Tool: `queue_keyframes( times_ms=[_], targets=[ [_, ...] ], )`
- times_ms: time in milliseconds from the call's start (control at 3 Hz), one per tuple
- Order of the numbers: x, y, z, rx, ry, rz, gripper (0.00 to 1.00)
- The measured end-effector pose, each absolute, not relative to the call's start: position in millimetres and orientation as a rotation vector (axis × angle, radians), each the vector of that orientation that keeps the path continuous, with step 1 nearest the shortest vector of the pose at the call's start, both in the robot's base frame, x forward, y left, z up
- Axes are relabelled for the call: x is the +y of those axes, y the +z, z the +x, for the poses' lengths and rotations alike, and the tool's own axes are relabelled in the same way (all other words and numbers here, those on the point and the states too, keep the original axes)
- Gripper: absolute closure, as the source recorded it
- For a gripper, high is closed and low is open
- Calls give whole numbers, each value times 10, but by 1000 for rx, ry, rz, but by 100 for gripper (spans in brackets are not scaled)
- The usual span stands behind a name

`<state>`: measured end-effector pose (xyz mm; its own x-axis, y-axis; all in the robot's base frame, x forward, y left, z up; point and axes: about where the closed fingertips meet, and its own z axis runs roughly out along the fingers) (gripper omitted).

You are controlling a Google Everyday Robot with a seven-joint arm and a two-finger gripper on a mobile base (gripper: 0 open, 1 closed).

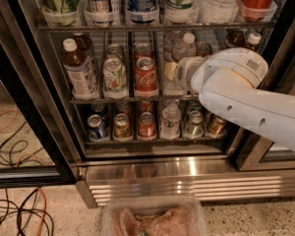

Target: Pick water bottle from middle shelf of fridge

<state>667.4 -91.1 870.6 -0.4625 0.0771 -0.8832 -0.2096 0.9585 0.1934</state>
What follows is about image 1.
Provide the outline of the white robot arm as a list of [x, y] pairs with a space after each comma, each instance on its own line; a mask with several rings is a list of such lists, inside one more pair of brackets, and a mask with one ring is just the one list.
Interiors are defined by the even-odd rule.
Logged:
[[295, 95], [259, 89], [267, 71], [260, 54], [230, 48], [170, 63], [164, 75], [206, 110], [295, 151]]

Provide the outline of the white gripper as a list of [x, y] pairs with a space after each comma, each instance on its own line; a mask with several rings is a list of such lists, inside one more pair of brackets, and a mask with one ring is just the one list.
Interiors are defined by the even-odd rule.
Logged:
[[191, 80], [196, 71], [205, 63], [207, 59], [201, 56], [186, 57], [176, 62], [166, 62], [164, 64], [164, 76], [188, 91], [192, 91]]

